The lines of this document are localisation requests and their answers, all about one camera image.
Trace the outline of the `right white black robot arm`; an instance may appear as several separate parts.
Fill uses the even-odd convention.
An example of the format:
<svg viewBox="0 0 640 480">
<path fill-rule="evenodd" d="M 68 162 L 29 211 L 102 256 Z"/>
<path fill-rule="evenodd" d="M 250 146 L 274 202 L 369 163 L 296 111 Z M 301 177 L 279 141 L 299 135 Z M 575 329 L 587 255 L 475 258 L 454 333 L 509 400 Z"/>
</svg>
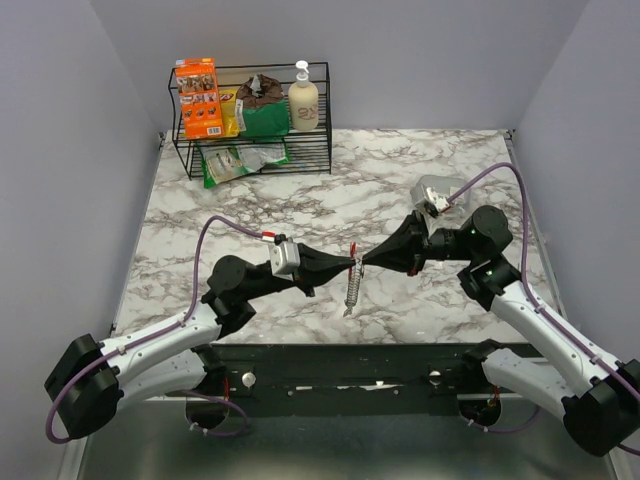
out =
<svg viewBox="0 0 640 480">
<path fill-rule="evenodd" d="M 639 363 L 598 347 L 542 301 L 503 254 L 512 239 L 505 214 L 493 206 L 477 208 L 457 229 L 434 232 L 414 212 L 363 262 L 409 276 L 428 261 L 467 262 L 458 275 L 466 295 L 516 329 L 550 366 L 492 343 L 486 355 L 461 365 L 462 384 L 520 394 L 561 420 L 584 451 L 602 457 L 639 428 Z"/>
</svg>

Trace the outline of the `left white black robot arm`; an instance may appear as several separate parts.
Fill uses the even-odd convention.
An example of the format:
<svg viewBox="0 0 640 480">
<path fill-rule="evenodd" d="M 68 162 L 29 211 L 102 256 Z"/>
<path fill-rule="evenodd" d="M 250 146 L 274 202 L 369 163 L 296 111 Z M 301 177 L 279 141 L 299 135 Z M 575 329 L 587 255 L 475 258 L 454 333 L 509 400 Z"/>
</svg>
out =
<svg viewBox="0 0 640 480">
<path fill-rule="evenodd" d="M 56 444 L 87 437 L 135 402 L 166 393 L 214 393 L 222 380 L 212 344 L 238 332 L 254 316 L 253 299 L 297 288 L 308 297 L 352 268 L 335 256 L 291 240 L 270 246 L 268 261 L 254 265 L 226 255 L 214 265 L 204 295 L 189 308 L 132 334 L 73 340 L 44 387 L 52 400 L 45 433 Z M 53 432 L 60 419 L 67 435 Z"/>
</svg>

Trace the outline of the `red carabiner keyring with chain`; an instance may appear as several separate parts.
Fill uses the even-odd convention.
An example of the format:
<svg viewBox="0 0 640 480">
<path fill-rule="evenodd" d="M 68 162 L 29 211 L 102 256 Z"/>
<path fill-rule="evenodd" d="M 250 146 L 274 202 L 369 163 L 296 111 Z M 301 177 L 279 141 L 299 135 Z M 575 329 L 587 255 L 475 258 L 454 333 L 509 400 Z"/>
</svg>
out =
<svg viewBox="0 0 640 480">
<path fill-rule="evenodd" d="M 345 311 L 344 317 L 352 314 L 354 307 L 357 305 L 361 280 L 364 275 L 364 267 L 362 259 L 357 253 L 357 243 L 352 242 L 350 245 L 350 257 L 354 260 L 354 264 L 350 267 L 348 272 L 348 285 L 346 298 L 344 301 Z"/>
</svg>

